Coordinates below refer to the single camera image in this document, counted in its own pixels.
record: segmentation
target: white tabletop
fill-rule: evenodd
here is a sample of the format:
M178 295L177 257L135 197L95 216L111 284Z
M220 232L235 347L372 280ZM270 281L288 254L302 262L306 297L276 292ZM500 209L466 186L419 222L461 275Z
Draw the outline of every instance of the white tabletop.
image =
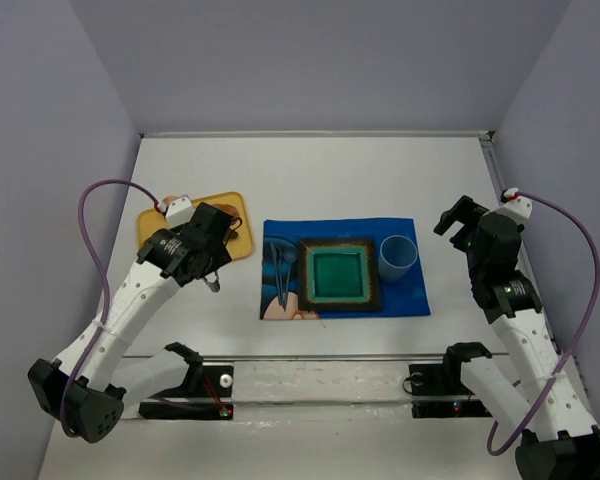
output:
M256 250L221 269L220 293L200 282L179 292L129 355L153 355L173 341L227 356L443 353L461 341L504 352L471 297L464 255L433 234L440 214L463 194L497 205L476 138L144 139L133 180L159 197L240 192ZM150 207L143 195L129 193L109 266L113 288L135 258L136 217ZM377 216L415 220L430 316L258 319L264 220Z
M507 356L494 358L517 378ZM565 371L586 399L573 362ZM232 422L122 420L94 445L56 422L39 478L519 480L517 444L486 451L492 419L414 420L406 372L403 361L238 362Z

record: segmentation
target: lavender wall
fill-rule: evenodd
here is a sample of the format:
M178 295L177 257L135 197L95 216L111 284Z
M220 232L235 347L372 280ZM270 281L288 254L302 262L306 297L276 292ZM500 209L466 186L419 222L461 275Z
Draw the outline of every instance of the lavender wall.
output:
M569 0L71 0L142 132L495 129Z
M68 2L0 0L0 480L37 477L51 421L27 370L97 305L78 196L94 180L129 177L138 143ZM105 257L124 193L102 191L88 205Z
M600 0L574 0L509 108L495 141L506 183L565 206L600 250ZM542 207L525 232L549 321L570 340L593 281L568 221ZM600 420L600 298L577 352Z

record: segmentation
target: plastic cup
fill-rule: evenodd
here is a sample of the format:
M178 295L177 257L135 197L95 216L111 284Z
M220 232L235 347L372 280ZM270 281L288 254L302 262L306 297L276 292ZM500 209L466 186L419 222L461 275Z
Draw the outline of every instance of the plastic cup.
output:
M380 245L378 273L387 283L396 283L418 260L418 247L410 238L392 235Z

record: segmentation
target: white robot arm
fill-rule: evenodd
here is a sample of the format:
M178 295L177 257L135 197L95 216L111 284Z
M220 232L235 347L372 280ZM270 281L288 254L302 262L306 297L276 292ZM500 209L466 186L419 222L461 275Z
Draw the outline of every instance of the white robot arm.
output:
M214 282L206 276L231 261L225 247L231 215L204 203L194 209L189 198L181 197L169 206L166 219L171 228L154 233L138 251L114 295L106 324L98 315L52 362L39 359L29 370L42 409L89 443L104 438L126 408L168 388L195 384L201 376L202 358L178 343L118 369L129 346L167 300L197 279L218 291L217 273Z
M464 196L442 214L434 232L443 235L454 222L462 224L451 243L467 255L473 297L509 353L523 394L479 343L449 347L442 376L468 388L513 432L492 449L492 430L489 453L503 453L522 436L516 463L523 479L600 479L600 427L561 371L568 357L556 354L540 298L516 269L532 202L517 189L505 191L502 201L488 211Z

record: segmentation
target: purple cable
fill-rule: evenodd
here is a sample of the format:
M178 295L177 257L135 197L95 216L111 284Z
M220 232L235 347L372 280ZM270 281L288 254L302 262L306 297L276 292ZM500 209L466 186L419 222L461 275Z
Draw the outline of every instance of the purple cable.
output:
M550 202L549 200L545 200L544 198L540 198L536 195L524 192L518 192L518 195L520 195L521 197L529 198L538 203L542 203L543 205L546 205L547 207L556 210L557 212L561 213L569 220L571 220L576 225L576 227L578 227L578 229L584 235L584 238L587 240L589 248L591 249L591 255L593 256L594 280L593 289L591 291L591 297L589 298L589 304L587 305L587 310L584 312L584 316L582 317L580 326L578 327L578 330L576 330L576 333L574 334L573 339L571 340L571 344L564 351L562 357L560 357L560 360L558 360L558 363L556 364L555 368L553 369L553 372L551 373L551 378L547 380L546 385L540 392L540 395L533 403L527 414L522 419L522 422L520 422L520 425L516 427L511 436L507 439L506 442L504 442L502 447L496 450L493 449L493 439L496 435L496 430L498 429L498 422L493 423L493 427L491 427L491 432L489 432L489 438L487 439L487 451L490 455L493 456L502 455L504 452L506 452L509 449L509 447L513 445L513 442L515 442L516 439L520 436L520 434L524 431L524 429L527 428L527 425L529 425L529 422L531 422L531 419L534 417L534 415L538 413L538 410L540 410L542 402L544 402L547 399L547 397L549 396L549 392L553 387L553 384L556 383L556 378L554 375L562 371L565 364L569 360L569 357L573 354L576 347L578 346L578 343L582 338L582 334L587 328L589 319L591 318L591 313L593 312L593 307L595 306L596 300L598 299L598 293L600 292L600 256L598 255L598 249L596 248L596 244L593 241L591 234L589 234L589 231L582 224L582 222L580 222L580 220L574 217L571 213L567 212L564 208L560 207L559 205L556 205L553 202ZM513 385L516 386L519 383L520 381L518 380Z
M100 323L102 325L105 325L107 323L107 319L109 317L109 308L111 305L111 289L109 288L109 281L107 280L107 270L105 269L104 265L102 265L102 262L100 261L100 258L98 257L98 253L96 252L96 249L94 248L93 243L91 243L91 239L89 238L89 234L87 233L87 227L86 227L86 224L84 221L84 204L85 204L85 201L87 200L87 197L96 188L102 187L103 185L127 185L129 187L133 187L137 190L140 190L142 193L147 195L153 201L154 207L158 206L160 204L160 202L149 190L138 185L137 183L130 182L128 180L117 180L117 179L102 180L100 182L96 182L93 185L90 185L89 187L87 187L87 189L84 192L82 192L82 195L80 196L80 201L78 202L78 225L80 226L80 233L82 234L82 239L84 240L84 244L87 247L87 250L89 251L89 255L91 255L91 259L93 260L93 263L95 264L96 269L98 270L98 276L100 277L100 282L102 283L102 296L104 297L104 300L103 300L103 305L102 305L102 314L100 316ZM73 370L71 370L69 379L67 380L67 383L62 392L62 397L60 399L60 423L62 424L62 430L64 431L65 435L67 435L68 437L77 437L78 435L76 435L74 432L71 431L71 427L68 424L65 398L67 396L67 392L69 391L69 388L71 388L71 385L74 384L84 363L89 358L89 355L91 354L91 351L93 350L93 347L96 345L96 343L98 343L98 339L100 338L100 335L102 335L102 328L96 328L96 331L93 334L93 337L91 338L91 340L85 347L84 351L80 355L80 358L78 358L78 361L76 362L75 366L73 367Z

